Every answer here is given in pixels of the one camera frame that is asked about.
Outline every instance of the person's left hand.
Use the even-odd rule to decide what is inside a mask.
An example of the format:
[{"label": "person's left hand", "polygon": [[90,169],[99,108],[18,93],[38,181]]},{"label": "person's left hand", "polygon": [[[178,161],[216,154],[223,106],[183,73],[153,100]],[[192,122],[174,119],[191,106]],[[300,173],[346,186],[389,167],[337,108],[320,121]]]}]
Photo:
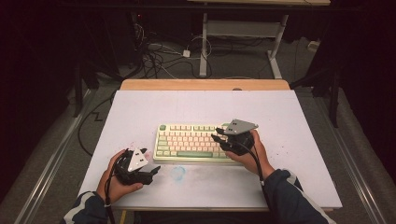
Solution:
[{"label": "person's left hand", "polygon": [[[99,181],[98,188],[96,192],[100,195],[100,197],[103,199],[103,202],[106,203],[106,195],[105,195],[105,184],[106,181],[108,180],[108,176],[110,175],[111,168],[113,167],[114,162],[116,159],[125,152],[125,149],[117,153],[115,156],[113,156],[110,160],[110,163],[108,164],[107,170],[103,172],[102,178]],[[139,189],[143,188],[143,184],[141,183],[136,183],[132,185],[122,185],[120,181],[115,177],[111,177],[111,183],[110,183],[110,188],[109,188],[109,197],[110,197],[110,202],[114,203],[118,201],[122,196],[128,193],[132,193],[134,191],[137,191]]]}]

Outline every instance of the person's right hand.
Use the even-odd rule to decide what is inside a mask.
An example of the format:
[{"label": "person's right hand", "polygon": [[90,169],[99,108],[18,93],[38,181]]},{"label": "person's right hand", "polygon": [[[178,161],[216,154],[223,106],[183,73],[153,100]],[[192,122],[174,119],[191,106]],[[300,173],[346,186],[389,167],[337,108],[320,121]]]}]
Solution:
[{"label": "person's right hand", "polygon": [[[264,179],[270,175],[275,169],[271,166],[270,162],[268,161],[267,158],[267,153],[265,151],[265,147],[262,144],[262,141],[260,140],[259,134],[257,133],[256,130],[250,131],[251,135],[253,136],[254,139],[254,147],[251,149],[251,152],[257,156],[258,159],[260,160],[260,165],[262,167],[262,176]],[[250,155],[250,153],[246,153],[242,156],[238,156],[231,151],[226,151],[225,154],[230,157],[233,161],[239,161],[242,164],[244,164],[245,168],[249,170],[250,172],[258,175],[259,171],[257,169],[257,164],[254,161],[253,157]]]}]

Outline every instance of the keyboard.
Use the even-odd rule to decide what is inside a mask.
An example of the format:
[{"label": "keyboard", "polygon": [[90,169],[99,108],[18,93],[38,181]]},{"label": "keyboard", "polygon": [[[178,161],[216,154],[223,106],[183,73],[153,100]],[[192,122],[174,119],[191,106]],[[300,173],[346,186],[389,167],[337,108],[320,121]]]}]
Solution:
[{"label": "keyboard", "polygon": [[157,129],[153,159],[156,162],[239,164],[228,158],[211,137],[214,134],[227,140],[227,136],[218,134],[216,128],[225,129],[228,125],[162,124]]}]

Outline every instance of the sleeve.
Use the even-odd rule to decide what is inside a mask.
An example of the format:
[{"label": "sleeve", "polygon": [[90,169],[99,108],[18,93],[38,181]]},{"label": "sleeve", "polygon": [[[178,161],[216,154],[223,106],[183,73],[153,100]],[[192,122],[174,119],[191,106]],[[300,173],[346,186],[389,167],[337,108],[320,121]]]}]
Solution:
[{"label": "sleeve", "polygon": [[96,192],[88,191],[78,196],[61,223],[107,223],[107,219],[102,198]]},{"label": "sleeve", "polygon": [[263,192],[279,223],[335,224],[303,192],[297,177],[290,171],[275,170],[265,179]]}]

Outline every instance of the black cable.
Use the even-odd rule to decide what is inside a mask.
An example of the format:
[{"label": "black cable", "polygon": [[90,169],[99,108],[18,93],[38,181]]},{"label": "black cable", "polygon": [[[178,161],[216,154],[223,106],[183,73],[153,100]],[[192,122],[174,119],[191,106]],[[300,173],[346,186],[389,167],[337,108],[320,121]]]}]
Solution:
[{"label": "black cable", "polygon": [[131,78],[131,77],[136,76],[137,74],[139,74],[140,71],[142,71],[142,68],[143,68],[143,64],[142,63],[138,64],[136,69],[134,71],[130,72],[124,78],[127,79],[127,78]]},{"label": "black cable", "polygon": [[239,145],[240,147],[244,148],[244,149],[251,155],[251,157],[253,157],[253,160],[256,162],[257,171],[258,171],[258,173],[259,173],[259,179],[260,179],[260,182],[261,182],[261,184],[262,184],[263,181],[264,181],[264,176],[262,175],[262,166],[260,165],[259,154],[257,153],[256,147],[253,145],[253,147],[254,147],[254,149],[255,149],[255,151],[256,151],[257,157],[256,157],[256,156],[253,154],[253,152],[251,152],[251,150],[248,149],[245,145],[243,145],[243,144],[241,144],[241,143],[239,143],[239,142],[235,142],[235,143],[236,143],[237,145]]},{"label": "black cable", "polygon": [[144,69],[144,74],[145,75],[142,78],[148,78],[148,74],[152,70],[152,67],[150,65],[148,65],[148,63],[150,63],[149,59],[143,59],[143,60],[144,60],[143,69]]},{"label": "black cable", "polygon": [[177,53],[177,52],[169,52],[169,51],[155,50],[155,52],[160,52],[160,53],[163,53],[163,54],[171,54],[171,55],[180,55],[180,54]]},{"label": "black cable", "polygon": [[148,74],[149,74],[149,72],[151,71],[151,70],[153,70],[154,68],[153,67],[151,67],[148,71],[147,71],[147,73],[145,74],[145,76],[144,76],[144,78],[151,78],[151,77],[155,77],[155,73],[154,73],[154,75],[151,75],[151,76],[148,76]]},{"label": "black cable", "polygon": [[163,48],[163,42],[160,42],[160,47],[158,48],[158,49],[150,49],[151,51],[154,51],[154,52],[157,52],[157,51],[160,51],[160,49],[162,49]]},{"label": "black cable", "polygon": [[260,71],[261,71],[261,70],[264,70],[266,67],[268,67],[268,65],[270,65],[270,64],[271,64],[271,61],[274,60],[274,59],[275,59],[275,57],[272,58],[272,59],[269,59],[268,63],[267,63],[263,68],[261,68],[261,69],[257,72],[257,73],[259,74],[259,79],[261,79],[261,77],[260,77]]},{"label": "black cable", "polygon": [[308,2],[308,1],[306,1],[306,0],[304,0],[307,4],[309,4],[309,6],[311,6],[311,17],[313,17],[314,16],[314,6],[312,5],[312,3],[310,3],[310,2]]},{"label": "black cable", "polygon": [[172,62],[175,62],[175,61],[178,61],[178,60],[181,60],[181,59],[186,59],[186,58],[185,57],[178,57],[178,58],[175,58],[173,60],[170,60],[170,61],[167,61],[167,62],[163,62],[163,63],[172,63]]},{"label": "black cable", "polygon": [[[246,40],[246,39],[230,39],[230,38],[222,39],[222,38],[218,38],[216,36],[209,36],[209,37],[214,39],[214,40],[210,40],[211,47],[212,47],[211,55],[217,56],[217,57],[227,56],[227,55],[233,53],[234,49],[245,49],[245,48],[248,48],[248,47],[257,47],[266,39],[266,38],[258,37],[258,38],[254,38],[251,43],[245,44],[243,42],[250,41],[250,40]],[[227,42],[230,46],[216,45],[216,44],[214,44],[214,42],[216,42],[216,40]],[[214,53],[216,48],[227,48],[227,47],[229,47],[230,49],[226,53],[223,53],[223,54]]]},{"label": "black cable", "polygon": [[151,60],[152,68],[154,68],[155,78],[158,78],[157,64],[155,63],[156,59],[154,59],[154,57],[153,57],[151,54],[149,54],[148,57],[149,57],[150,60]]},{"label": "black cable", "polygon": [[190,62],[178,62],[178,63],[174,63],[174,64],[171,64],[171,65],[165,67],[164,69],[168,69],[168,68],[173,67],[174,65],[177,65],[177,64],[179,64],[179,63],[187,63],[187,64],[189,64],[190,67],[191,67],[192,76],[193,76],[193,77],[196,77],[196,78],[199,78],[199,77],[197,77],[197,76],[194,74],[194,67],[193,67],[192,63],[190,63]]},{"label": "black cable", "polygon": [[[215,36],[210,36],[210,37],[213,37],[213,38],[216,38],[216,39],[218,39],[218,40],[222,40],[222,41],[226,41],[226,40],[224,40],[224,39],[221,39],[221,38],[217,38],[217,37],[215,37]],[[213,45],[213,43],[212,43],[212,41],[211,41],[211,47],[212,47],[212,52],[211,52],[211,55],[213,55],[213,56],[226,56],[226,55],[228,55],[228,54],[231,54],[232,52],[233,52],[233,50],[234,49],[243,49],[243,48],[247,48],[247,47],[256,47],[256,46],[259,46],[264,40],[265,40],[266,38],[255,38],[254,39],[254,41],[252,42],[252,43],[250,43],[250,44],[244,44],[244,43],[237,43],[237,44],[239,44],[239,45],[243,45],[244,47],[234,47],[233,46],[233,42],[242,42],[242,41],[246,41],[246,40],[231,40],[231,39],[227,39],[227,41],[230,43],[230,45],[231,45],[231,49],[229,50],[229,52],[227,52],[226,54],[223,54],[223,55],[216,55],[216,54],[214,54],[213,53],[213,51],[214,51],[214,48],[215,48],[215,46],[216,45]],[[210,70],[210,75],[208,76],[208,77],[211,77],[212,76],[212,68],[211,68],[211,66],[210,66],[210,63],[209,63],[209,61],[207,60],[207,58],[206,57],[204,57],[204,55],[203,55],[203,58],[206,60],[206,62],[207,62],[207,64],[208,64],[208,66],[209,66],[209,70]],[[270,62],[268,62],[262,69],[264,69],[264,68],[266,68],[270,63],[271,63],[271,61],[272,61],[273,59],[270,59],[269,61]]]},{"label": "black cable", "polygon": [[88,115],[82,120],[82,122],[81,122],[81,123],[79,124],[79,126],[78,126],[78,134],[77,134],[77,137],[78,137],[79,145],[80,145],[81,148],[85,151],[85,153],[87,153],[89,156],[92,156],[92,153],[89,152],[88,149],[84,147],[84,144],[82,143],[82,139],[81,139],[81,135],[80,135],[80,134],[81,134],[82,125],[85,123],[85,121],[87,120],[88,116],[91,115],[91,114],[93,113],[93,111],[95,111],[99,106],[103,105],[103,104],[104,104],[105,102],[107,102],[107,101],[110,101],[110,104],[112,105],[112,104],[113,104],[113,98],[114,98],[115,93],[116,93],[116,91],[113,91],[113,92],[111,93],[111,96],[110,96],[109,98],[105,99],[103,102],[101,102],[99,105],[97,105],[93,110],[91,110],[90,113],[88,113]]},{"label": "black cable", "polygon": [[163,64],[163,56],[159,53],[151,52],[154,55],[155,61],[158,62],[158,64]]},{"label": "black cable", "polygon": [[109,217],[110,222],[111,222],[112,224],[115,224],[116,221],[115,221],[115,219],[114,219],[113,211],[112,211],[112,209],[111,209],[111,199],[110,199],[110,196],[109,196],[109,193],[110,193],[110,185],[111,185],[111,178],[112,178],[113,176],[115,176],[115,175],[113,175],[113,174],[114,174],[114,170],[116,169],[116,165],[117,165],[117,163],[119,162],[119,160],[124,156],[124,154],[127,152],[127,150],[128,150],[128,148],[125,150],[124,153],[122,153],[121,155],[119,155],[119,156],[117,157],[116,161],[114,161],[113,166],[111,167],[110,174],[108,175],[108,179],[107,179],[107,181],[106,181],[106,183],[105,183],[105,196],[106,196],[106,199],[105,199],[105,208],[106,208],[106,210],[107,210],[108,217]]}]

